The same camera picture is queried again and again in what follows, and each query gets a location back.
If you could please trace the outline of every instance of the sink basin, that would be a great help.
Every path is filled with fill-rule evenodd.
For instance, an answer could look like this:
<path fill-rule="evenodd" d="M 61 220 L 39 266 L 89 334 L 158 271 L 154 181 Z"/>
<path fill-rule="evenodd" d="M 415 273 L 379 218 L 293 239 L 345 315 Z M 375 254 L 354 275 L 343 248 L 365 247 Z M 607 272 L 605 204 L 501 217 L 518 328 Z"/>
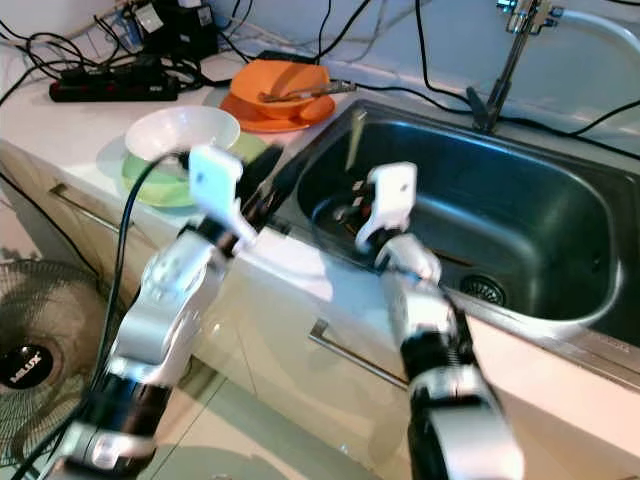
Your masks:
<path fill-rule="evenodd" d="M 343 132 L 300 180 L 298 202 L 307 218 L 324 199 L 348 196 L 373 167 L 413 162 L 418 198 L 410 231 L 439 255 L 445 285 L 549 319 L 577 318 L 606 300 L 615 275 L 610 215 L 580 178 L 505 148 L 397 120 L 365 125 L 347 175 L 348 145 Z M 316 215 L 318 227 L 358 259 L 354 236 L 332 210 Z"/>
<path fill-rule="evenodd" d="M 367 116 L 345 172 L 354 108 Z M 442 283 L 467 311 L 528 338 L 539 337 L 532 326 L 563 325 L 565 344 L 602 344 L 598 355 L 609 348 L 620 363 L 624 354 L 640 374 L 640 350 L 630 347 L 640 346 L 634 175 L 368 100 L 347 108 L 298 158 L 308 166 L 277 214 L 292 235 L 370 268 L 337 212 L 373 167 L 413 162 L 410 231 L 439 256 Z"/>

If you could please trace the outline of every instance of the cabinet handle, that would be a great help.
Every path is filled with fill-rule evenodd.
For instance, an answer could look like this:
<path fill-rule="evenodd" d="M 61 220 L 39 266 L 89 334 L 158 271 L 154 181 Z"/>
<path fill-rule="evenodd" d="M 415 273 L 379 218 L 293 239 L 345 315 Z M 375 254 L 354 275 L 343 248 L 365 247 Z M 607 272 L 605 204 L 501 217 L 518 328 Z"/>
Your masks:
<path fill-rule="evenodd" d="M 99 215 L 96 215 L 91 210 L 88 210 L 86 207 L 83 207 L 79 203 L 74 202 L 70 198 L 67 198 L 66 196 L 64 196 L 64 192 L 66 192 L 67 190 L 68 188 L 64 183 L 58 183 L 51 190 L 49 190 L 49 193 L 54 197 L 56 197 L 58 200 L 60 200 L 62 203 L 67 205 L 68 207 L 71 207 L 72 209 L 76 210 L 81 215 L 93 220 L 94 222 L 102 225 L 105 228 L 108 228 L 109 230 L 111 230 L 116 234 L 120 233 L 120 227 L 118 225 L 114 225 L 110 221 L 105 220 Z"/>
<path fill-rule="evenodd" d="M 309 332 L 309 339 L 316 342 L 318 345 L 326 348 L 327 350 L 339 355 L 340 357 L 349 360 L 351 363 L 358 365 L 361 368 L 364 368 L 367 372 L 372 373 L 376 377 L 381 378 L 382 380 L 398 387 L 402 390 L 407 389 L 407 381 L 403 378 L 400 378 L 393 373 L 385 370 L 384 368 L 376 365 L 375 363 L 367 360 L 366 358 L 361 357 L 355 352 L 344 348 L 341 345 L 338 345 L 333 340 L 328 339 L 324 336 L 324 332 L 329 327 L 329 323 L 326 320 L 322 320 L 319 318 L 316 320 L 316 323 L 313 325 L 313 328 Z"/>

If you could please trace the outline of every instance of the white countertop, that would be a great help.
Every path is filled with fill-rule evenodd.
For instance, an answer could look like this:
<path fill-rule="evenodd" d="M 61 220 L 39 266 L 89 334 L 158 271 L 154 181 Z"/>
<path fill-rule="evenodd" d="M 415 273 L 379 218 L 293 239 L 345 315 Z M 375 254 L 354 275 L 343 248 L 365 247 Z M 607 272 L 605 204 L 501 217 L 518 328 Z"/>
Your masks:
<path fill-rule="evenodd" d="M 227 78 L 241 66 L 222 55 L 208 61 L 204 70 L 212 78 Z M 215 105 L 223 94 L 203 88 L 181 94 L 177 104 Z M 19 89 L 0 108 L 0 140 L 29 153 L 69 185 L 122 206 L 126 197 L 120 185 L 122 136 L 141 116 L 171 105 L 174 103 L 55 104 L 48 98 L 46 83 L 40 82 Z M 416 104 L 414 110 L 424 110 L 429 116 L 452 123 L 469 121 L 424 105 Z M 500 134 L 640 174 L 640 163 L 584 144 L 508 126 L 501 127 Z M 297 132 L 261 135 L 267 142 L 284 143 L 298 136 Z M 195 209 L 160 212 L 137 206 L 133 216 L 143 228 L 160 224 L 167 232 L 176 232 L 195 213 Z M 313 295 L 331 300 L 326 259 L 309 245 L 265 229 L 245 259 L 273 270 Z M 379 325 L 381 338 L 393 348 L 384 319 L 376 318 L 374 323 Z M 630 461 L 640 462 L 640 442 L 636 440 L 636 432 L 640 431 L 639 394 L 483 322 L 471 319 L 470 324 L 482 366 L 499 389 L 630 454 Z"/>

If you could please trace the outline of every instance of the sink drain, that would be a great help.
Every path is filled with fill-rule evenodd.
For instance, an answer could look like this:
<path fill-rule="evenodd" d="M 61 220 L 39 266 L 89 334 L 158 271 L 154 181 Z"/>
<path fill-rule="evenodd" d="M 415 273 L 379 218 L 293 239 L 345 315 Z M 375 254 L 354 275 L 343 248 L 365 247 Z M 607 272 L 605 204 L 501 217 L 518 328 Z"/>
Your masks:
<path fill-rule="evenodd" d="M 460 291 L 501 307 L 506 303 L 504 290 L 500 285 L 482 275 L 464 277 L 460 282 Z"/>

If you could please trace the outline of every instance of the fan logo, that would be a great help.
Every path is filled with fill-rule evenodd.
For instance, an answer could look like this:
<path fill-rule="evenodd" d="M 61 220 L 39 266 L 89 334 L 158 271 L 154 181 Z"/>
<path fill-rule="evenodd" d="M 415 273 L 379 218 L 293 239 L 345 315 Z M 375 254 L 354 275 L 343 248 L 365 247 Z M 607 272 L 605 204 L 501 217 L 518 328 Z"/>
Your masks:
<path fill-rule="evenodd" d="M 31 357 L 31 359 L 27 363 L 24 364 L 24 367 L 18 370 L 13 377 L 9 378 L 9 380 L 12 383 L 18 383 L 20 379 L 24 377 L 27 373 L 29 373 L 29 370 L 31 370 L 38 363 L 40 363 L 41 360 L 42 360 L 42 357 L 40 356 L 40 352 L 37 352 L 33 357 Z"/>

